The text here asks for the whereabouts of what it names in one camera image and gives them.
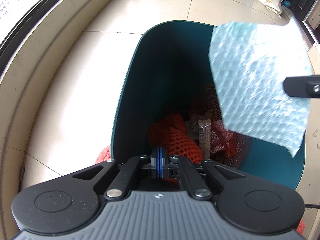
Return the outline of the dark teal trash bin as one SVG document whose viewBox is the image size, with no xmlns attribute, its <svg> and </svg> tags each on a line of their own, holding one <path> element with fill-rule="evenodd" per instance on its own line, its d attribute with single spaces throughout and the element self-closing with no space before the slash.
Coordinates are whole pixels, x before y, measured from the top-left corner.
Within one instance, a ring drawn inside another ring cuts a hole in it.
<svg viewBox="0 0 320 240">
<path fill-rule="evenodd" d="M 121 91 L 113 125 L 111 152 L 120 163 L 149 155 L 161 144 L 151 126 L 171 114 L 183 121 L 213 111 L 220 120 L 208 59 L 214 26 L 169 21 L 149 29 L 140 39 Z M 296 189 L 303 174 L 305 146 L 295 157 L 286 148 L 243 135 L 228 150 L 211 158 L 224 165 Z"/>
</svg>

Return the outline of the brown snack stick wrapper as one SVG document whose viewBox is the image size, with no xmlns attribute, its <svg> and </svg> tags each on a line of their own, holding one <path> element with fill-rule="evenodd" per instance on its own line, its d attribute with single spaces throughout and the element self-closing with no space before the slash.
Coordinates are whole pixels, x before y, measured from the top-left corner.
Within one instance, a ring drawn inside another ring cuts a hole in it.
<svg viewBox="0 0 320 240">
<path fill-rule="evenodd" d="M 199 147 L 204 159 L 210 159 L 211 120 L 199 120 Z"/>
</svg>

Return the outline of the red mesh net bag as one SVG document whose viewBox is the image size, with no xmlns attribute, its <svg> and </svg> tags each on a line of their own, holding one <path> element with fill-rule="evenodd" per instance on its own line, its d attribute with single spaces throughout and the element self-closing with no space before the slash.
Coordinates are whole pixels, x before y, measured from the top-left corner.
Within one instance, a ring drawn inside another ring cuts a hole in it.
<svg viewBox="0 0 320 240">
<path fill-rule="evenodd" d="M 191 109 L 189 127 L 191 133 L 199 134 L 199 121 L 211 121 L 210 158 L 233 168 L 239 168 L 246 158 L 251 138 L 225 128 L 215 86 L 202 85 L 196 93 Z"/>
</svg>

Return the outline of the light blue bubble wrap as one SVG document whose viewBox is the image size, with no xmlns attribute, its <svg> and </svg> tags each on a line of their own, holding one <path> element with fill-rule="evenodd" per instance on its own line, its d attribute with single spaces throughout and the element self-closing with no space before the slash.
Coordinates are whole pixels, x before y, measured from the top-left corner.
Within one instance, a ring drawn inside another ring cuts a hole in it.
<svg viewBox="0 0 320 240">
<path fill-rule="evenodd" d="M 289 96 L 288 77 L 312 74 L 295 20 L 269 25 L 229 22 L 212 32 L 209 62 L 225 128 L 298 152 L 310 100 Z"/>
</svg>

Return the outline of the red foam fruit net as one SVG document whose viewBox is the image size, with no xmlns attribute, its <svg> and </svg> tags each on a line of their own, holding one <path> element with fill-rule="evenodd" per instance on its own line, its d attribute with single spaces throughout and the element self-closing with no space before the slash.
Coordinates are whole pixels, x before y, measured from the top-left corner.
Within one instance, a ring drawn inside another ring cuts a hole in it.
<svg viewBox="0 0 320 240">
<path fill-rule="evenodd" d="M 162 121 L 154 123 L 148 129 L 149 145 L 154 147 L 164 146 L 167 157 L 167 171 L 170 178 L 169 165 L 170 156 L 178 155 L 188 158 L 193 164 L 200 164 L 203 161 L 203 155 L 199 146 L 188 136 L 188 128 L 180 114 L 170 114 Z"/>
</svg>

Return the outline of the orange red floor mat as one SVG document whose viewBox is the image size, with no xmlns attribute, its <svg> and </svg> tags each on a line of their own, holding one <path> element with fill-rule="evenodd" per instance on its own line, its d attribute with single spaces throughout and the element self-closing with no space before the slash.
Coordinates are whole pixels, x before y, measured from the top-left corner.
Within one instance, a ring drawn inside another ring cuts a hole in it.
<svg viewBox="0 0 320 240">
<path fill-rule="evenodd" d="M 95 163 L 98 164 L 103 161 L 110 161 L 111 159 L 111 146 L 109 145 L 99 153 Z"/>
</svg>

